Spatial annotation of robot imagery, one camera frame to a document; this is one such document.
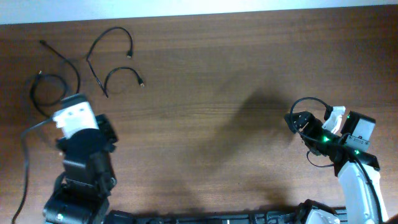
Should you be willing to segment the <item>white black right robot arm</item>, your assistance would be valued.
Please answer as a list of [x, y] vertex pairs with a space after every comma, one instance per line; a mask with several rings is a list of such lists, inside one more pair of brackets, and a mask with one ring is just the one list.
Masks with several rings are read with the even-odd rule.
[[299, 223], [385, 223], [389, 219], [380, 190], [380, 166], [377, 157], [367, 152], [376, 122], [354, 111], [343, 121], [345, 110], [343, 106], [327, 106], [323, 121], [309, 111], [284, 116], [310, 153], [331, 160], [345, 197], [345, 217], [311, 201], [296, 216]]

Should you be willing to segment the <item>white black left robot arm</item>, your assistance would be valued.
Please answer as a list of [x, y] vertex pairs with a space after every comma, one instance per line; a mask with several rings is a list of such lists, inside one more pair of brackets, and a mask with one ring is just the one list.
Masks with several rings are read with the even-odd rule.
[[108, 197], [117, 180], [111, 165], [118, 137], [104, 114], [96, 116], [98, 129], [83, 129], [57, 140], [65, 155], [64, 171], [56, 178], [45, 204], [45, 223], [103, 223]]

